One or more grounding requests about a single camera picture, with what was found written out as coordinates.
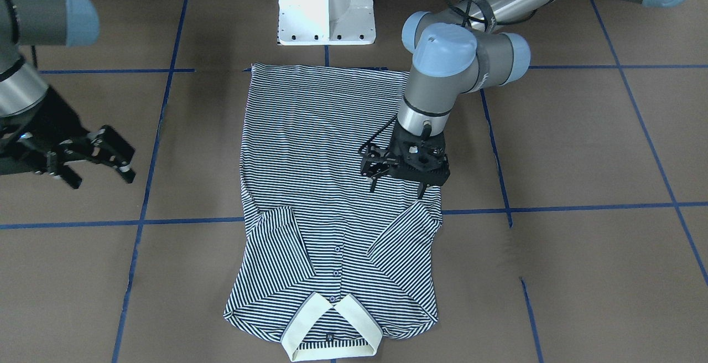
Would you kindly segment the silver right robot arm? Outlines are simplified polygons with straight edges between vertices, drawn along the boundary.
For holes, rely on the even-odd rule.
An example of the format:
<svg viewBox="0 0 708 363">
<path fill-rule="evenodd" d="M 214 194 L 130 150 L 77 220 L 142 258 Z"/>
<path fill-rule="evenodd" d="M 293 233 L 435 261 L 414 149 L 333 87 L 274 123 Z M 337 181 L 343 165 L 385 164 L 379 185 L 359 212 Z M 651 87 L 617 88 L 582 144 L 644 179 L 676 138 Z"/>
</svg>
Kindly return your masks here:
<svg viewBox="0 0 708 363">
<path fill-rule="evenodd" d="M 135 150 L 113 127 L 91 132 L 47 83 L 21 46 L 86 46 L 96 42 L 100 21 L 91 0 L 1 0 L 1 172 L 32 172 L 82 179 L 73 162 L 111 167 L 132 183 Z"/>
</svg>

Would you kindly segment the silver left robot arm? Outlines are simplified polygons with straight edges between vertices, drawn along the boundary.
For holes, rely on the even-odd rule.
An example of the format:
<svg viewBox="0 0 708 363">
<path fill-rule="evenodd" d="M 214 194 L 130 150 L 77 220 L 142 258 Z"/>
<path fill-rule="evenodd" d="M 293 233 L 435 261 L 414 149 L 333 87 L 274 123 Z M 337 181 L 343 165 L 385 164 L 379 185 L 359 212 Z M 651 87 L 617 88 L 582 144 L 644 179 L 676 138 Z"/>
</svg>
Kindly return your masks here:
<svg viewBox="0 0 708 363">
<path fill-rule="evenodd" d="M 503 26 L 523 23 L 557 0 L 460 0 L 439 13 L 416 12 L 402 28 L 412 68 L 390 142 L 361 146 L 361 174 L 375 190 L 382 177 L 413 181 L 422 198 L 450 176 L 444 128 L 460 94 L 508 85 L 528 71 L 530 48 Z M 685 0 L 622 0 L 644 7 L 675 7 Z"/>
</svg>

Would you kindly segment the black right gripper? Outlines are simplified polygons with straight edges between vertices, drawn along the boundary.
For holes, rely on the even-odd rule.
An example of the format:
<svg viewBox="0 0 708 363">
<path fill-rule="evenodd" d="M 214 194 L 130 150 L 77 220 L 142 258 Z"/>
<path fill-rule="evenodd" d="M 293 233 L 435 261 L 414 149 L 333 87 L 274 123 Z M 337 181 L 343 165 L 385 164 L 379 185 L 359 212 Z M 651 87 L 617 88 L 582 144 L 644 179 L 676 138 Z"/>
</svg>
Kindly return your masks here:
<svg viewBox="0 0 708 363">
<path fill-rule="evenodd" d="M 53 149 L 65 141 L 76 141 L 79 146 L 64 158 Z M 66 162 L 84 160 L 83 155 L 89 153 L 94 162 L 113 168 L 127 184 L 132 184 L 135 149 L 131 144 L 109 125 L 89 133 L 76 111 L 52 86 L 35 106 L 2 118 L 2 175 L 48 172 L 78 189 L 82 179 Z"/>
</svg>

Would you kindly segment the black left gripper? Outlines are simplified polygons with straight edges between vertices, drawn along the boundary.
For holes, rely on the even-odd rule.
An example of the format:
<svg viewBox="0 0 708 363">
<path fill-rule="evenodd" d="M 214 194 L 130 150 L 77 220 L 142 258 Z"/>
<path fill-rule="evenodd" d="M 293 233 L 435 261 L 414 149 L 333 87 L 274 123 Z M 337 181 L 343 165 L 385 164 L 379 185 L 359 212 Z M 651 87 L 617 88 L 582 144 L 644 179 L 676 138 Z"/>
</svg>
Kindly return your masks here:
<svg viewBox="0 0 708 363">
<path fill-rule="evenodd" d="M 388 151 L 396 161 L 390 164 L 389 176 L 419 182 L 419 200 L 425 196 L 427 184 L 444 184 L 450 176 L 444 133 L 424 139 L 396 125 Z M 375 191 L 377 182 L 377 178 L 370 179 L 370 192 Z"/>
</svg>

